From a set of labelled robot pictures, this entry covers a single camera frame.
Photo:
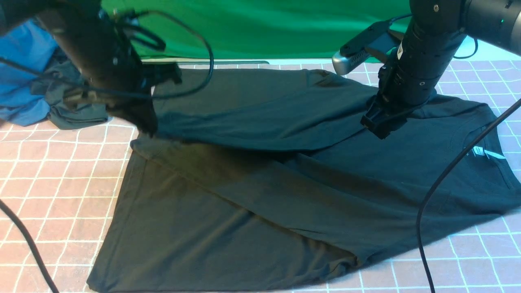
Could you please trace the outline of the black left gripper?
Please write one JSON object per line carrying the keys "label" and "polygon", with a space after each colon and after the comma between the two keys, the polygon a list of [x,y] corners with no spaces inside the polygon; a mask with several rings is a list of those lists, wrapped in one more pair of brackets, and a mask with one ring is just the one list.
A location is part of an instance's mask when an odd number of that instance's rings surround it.
{"label": "black left gripper", "polygon": [[137,126],[140,132],[153,137],[158,131],[158,119],[151,101],[151,87],[168,79],[181,82],[177,63],[87,63],[81,65],[84,85],[112,91],[70,89],[63,97],[67,107],[80,104],[104,105],[106,111]]}

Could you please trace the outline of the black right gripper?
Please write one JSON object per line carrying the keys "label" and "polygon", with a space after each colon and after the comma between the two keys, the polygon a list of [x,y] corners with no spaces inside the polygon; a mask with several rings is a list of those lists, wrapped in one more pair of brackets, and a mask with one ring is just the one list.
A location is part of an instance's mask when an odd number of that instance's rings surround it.
{"label": "black right gripper", "polygon": [[402,100],[389,101],[384,95],[374,95],[366,103],[367,111],[360,123],[377,138],[383,140],[391,132],[404,126],[409,115],[427,102],[428,100],[425,100],[423,103],[413,105]]}

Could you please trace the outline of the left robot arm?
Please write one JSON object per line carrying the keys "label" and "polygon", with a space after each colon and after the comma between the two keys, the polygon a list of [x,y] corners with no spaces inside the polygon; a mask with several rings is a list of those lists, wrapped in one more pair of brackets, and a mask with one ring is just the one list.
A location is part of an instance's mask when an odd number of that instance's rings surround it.
{"label": "left robot arm", "polygon": [[177,63],[143,64],[124,33],[98,0],[2,0],[1,34],[37,18],[57,41],[84,82],[65,92],[67,107],[104,105],[107,113],[154,136],[158,118],[151,88],[181,82]]}

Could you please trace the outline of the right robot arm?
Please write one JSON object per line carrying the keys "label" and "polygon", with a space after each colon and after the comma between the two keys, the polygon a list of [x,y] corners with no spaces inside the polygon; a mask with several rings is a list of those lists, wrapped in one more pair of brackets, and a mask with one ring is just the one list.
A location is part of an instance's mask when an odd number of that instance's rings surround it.
{"label": "right robot arm", "polygon": [[436,94],[465,37],[520,54],[519,0],[411,0],[409,6],[411,21],[391,55],[387,49],[368,49],[384,65],[361,124],[380,139]]}

